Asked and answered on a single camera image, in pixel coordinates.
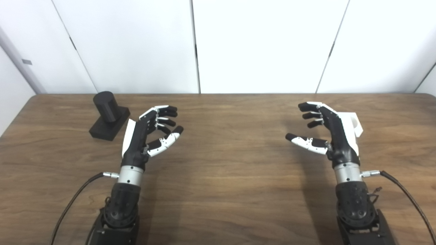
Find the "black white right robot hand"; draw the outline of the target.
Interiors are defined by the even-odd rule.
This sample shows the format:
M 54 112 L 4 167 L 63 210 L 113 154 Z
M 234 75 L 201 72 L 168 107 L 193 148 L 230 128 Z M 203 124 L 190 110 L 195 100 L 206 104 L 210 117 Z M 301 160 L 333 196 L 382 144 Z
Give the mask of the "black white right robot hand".
M 356 140 L 358 137 L 355 134 L 353 121 L 349 116 L 333 110 L 322 102 L 304 102 L 300 103 L 298 107 L 301 112 L 304 112 L 302 118 L 313 119 L 307 124 L 307 127 L 326 127 L 331 134 L 331 140 L 287 133 L 285 138 L 288 141 L 308 151 L 326 155 L 328 160 L 332 162 L 332 167 L 345 163 L 361 164 Z

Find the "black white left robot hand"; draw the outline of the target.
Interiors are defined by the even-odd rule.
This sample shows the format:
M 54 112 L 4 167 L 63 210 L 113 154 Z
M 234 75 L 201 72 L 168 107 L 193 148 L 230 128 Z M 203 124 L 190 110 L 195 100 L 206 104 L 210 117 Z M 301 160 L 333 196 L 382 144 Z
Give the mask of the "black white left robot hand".
M 172 146 L 184 130 L 171 120 L 172 117 L 178 116 L 177 111 L 177 107 L 171 105 L 158 105 L 141 114 L 137 121 L 130 119 L 122 147 L 121 166 L 136 167 L 145 171 L 146 163 L 151 157 Z M 147 143 L 148 135 L 156 130 L 163 132 L 165 136 Z

